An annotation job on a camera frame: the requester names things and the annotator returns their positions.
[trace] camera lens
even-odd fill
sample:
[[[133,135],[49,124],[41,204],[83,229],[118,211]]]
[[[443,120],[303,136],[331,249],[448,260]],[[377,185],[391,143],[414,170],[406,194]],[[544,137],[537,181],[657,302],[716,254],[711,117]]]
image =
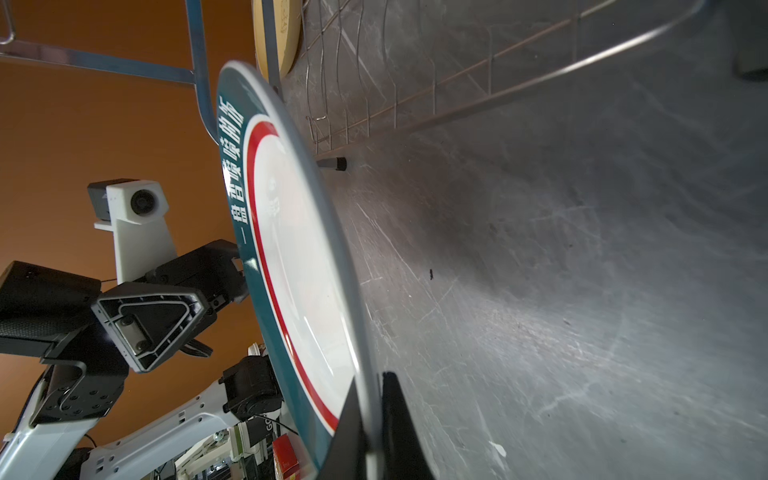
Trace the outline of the camera lens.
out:
[[[131,209],[135,214],[148,215],[154,210],[157,201],[149,190],[139,190],[131,197]]]

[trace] orange wall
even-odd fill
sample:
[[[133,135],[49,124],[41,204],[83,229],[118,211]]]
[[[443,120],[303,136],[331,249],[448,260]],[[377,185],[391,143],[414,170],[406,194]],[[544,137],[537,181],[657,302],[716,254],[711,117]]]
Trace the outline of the orange wall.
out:
[[[183,0],[13,2],[18,38],[191,67]],[[210,74],[253,63],[249,0],[204,2]],[[122,75],[0,62],[0,268],[12,260],[114,278],[111,235],[94,230],[88,183],[157,180],[179,253],[233,240],[218,149],[191,88]],[[199,339],[210,359],[177,354],[131,373],[114,409],[91,432],[103,444],[151,422],[210,385],[261,336],[250,301],[229,306]],[[10,432],[43,367],[0,355],[0,432]]]

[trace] red box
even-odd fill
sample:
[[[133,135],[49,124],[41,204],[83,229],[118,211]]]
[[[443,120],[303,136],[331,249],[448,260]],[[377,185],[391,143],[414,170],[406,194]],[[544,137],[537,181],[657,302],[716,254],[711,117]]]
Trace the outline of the red box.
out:
[[[278,480],[300,480],[299,460],[293,453],[288,435],[282,435],[272,442],[272,452],[275,457],[275,478]]]

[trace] red stripe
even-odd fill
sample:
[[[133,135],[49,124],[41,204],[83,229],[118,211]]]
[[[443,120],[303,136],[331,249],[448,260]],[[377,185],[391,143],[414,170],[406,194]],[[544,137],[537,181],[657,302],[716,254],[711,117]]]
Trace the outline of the red stripe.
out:
[[[331,429],[333,431],[336,431],[336,427],[339,424],[339,419],[331,413],[331,411],[328,409],[325,403],[323,403],[323,399],[320,398],[320,395],[318,395],[317,391],[315,390],[315,387],[310,382],[309,376],[307,376],[306,371],[304,370],[303,365],[301,364],[301,360],[299,360],[299,355],[296,353],[296,348],[293,347],[293,342],[291,342],[290,336],[288,335],[288,329],[286,328],[285,321],[283,320],[283,314],[280,312],[280,305],[277,302],[277,297],[275,296],[275,289],[272,287],[272,280],[270,278],[270,269],[266,264],[266,258],[264,258],[264,248],[261,243],[261,233],[259,232],[259,220],[256,215],[256,200],[255,195],[253,194],[253,164],[256,160],[256,150],[259,148],[259,143],[267,136],[267,135],[274,135],[277,136],[277,131],[275,130],[274,125],[272,125],[269,122],[262,121],[256,125],[256,127],[253,128],[253,130],[250,132],[250,138],[248,140],[248,152],[247,152],[247,162],[248,162],[248,201],[250,202],[250,211],[251,211],[251,220],[253,221],[253,232],[256,234],[256,243],[259,247],[259,258],[261,259],[261,268],[264,271],[264,279],[266,280],[266,287],[270,292],[270,298],[272,299],[272,304],[275,307],[275,314],[277,316],[277,323],[280,325],[280,332],[283,334],[283,338],[286,340],[286,344],[288,345],[288,354],[291,355],[293,358],[294,363],[296,364],[296,370],[299,373],[299,377],[301,378],[302,383],[306,387],[306,391],[310,394],[310,398],[312,399],[313,403],[315,404],[315,407],[320,411],[320,415],[323,416],[323,418],[326,420],[328,425],[330,425]]]

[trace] black bracket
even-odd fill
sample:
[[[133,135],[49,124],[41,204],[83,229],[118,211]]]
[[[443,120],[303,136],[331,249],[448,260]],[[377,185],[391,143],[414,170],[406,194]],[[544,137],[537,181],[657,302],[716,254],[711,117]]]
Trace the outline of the black bracket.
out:
[[[75,337],[45,373],[48,389],[33,425],[107,415],[123,392],[128,365],[96,323]]]
[[[277,385],[269,358],[247,356],[224,371],[219,383],[227,390],[225,412],[232,412],[245,422],[250,417],[280,409],[283,394]]]

